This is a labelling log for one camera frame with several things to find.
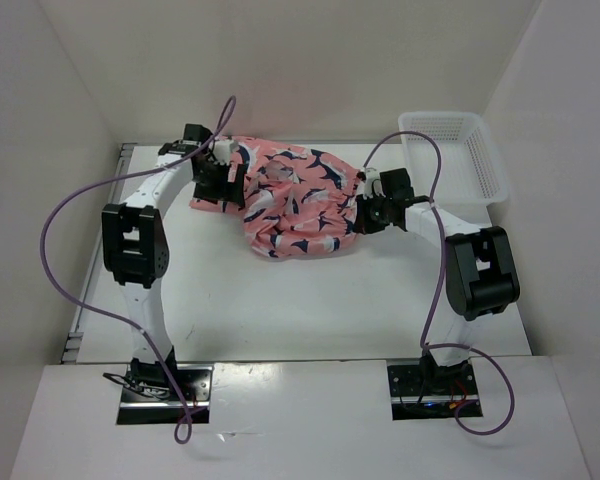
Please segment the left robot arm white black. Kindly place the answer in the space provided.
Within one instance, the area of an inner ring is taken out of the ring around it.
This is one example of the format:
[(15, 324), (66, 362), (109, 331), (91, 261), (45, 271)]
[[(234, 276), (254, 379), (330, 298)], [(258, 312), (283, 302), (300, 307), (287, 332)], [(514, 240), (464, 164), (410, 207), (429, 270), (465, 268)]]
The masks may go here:
[(244, 206), (247, 167), (231, 162), (238, 151), (237, 140), (214, 138), (206, 127), (188, 124), (182, 139), (158, 150), (155, 166), (133, 193), (102, 210), (104, 266), (121, 288), (132, 327), (125, 383), (143, 396), (165, 400), (180, 385), (162, 302), (170, 262), (163, 218), (190, 184), (196, 199)]

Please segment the pink shark print shorts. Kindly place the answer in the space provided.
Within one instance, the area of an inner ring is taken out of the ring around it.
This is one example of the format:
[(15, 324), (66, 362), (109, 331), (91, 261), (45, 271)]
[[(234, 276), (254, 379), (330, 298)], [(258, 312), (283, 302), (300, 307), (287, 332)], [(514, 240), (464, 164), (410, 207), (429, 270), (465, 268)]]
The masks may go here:
[(354, 244), (359, 169), (309, 147), (247, 136), (222, 141), (231, 143), (230, 172), (246, 168), (245, 206), (193, 198), (192, 209), (240, 218), (249, 246), (263, 257), (326, 255)]

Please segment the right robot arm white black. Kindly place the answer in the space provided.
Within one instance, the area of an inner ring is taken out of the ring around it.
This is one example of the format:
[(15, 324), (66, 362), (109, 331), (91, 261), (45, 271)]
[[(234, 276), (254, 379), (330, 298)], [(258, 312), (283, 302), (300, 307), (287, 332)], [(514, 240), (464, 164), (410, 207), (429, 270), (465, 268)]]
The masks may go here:
[(519, 299), (520, 284), (506, 231), (480, 227), (417, 196), (404, 168), (358, 174), (354, 231), (397, 227), (440, 251), (441, 266), (420, 344), (420, 385), (440, 393), (467, 362), (480, 329)]

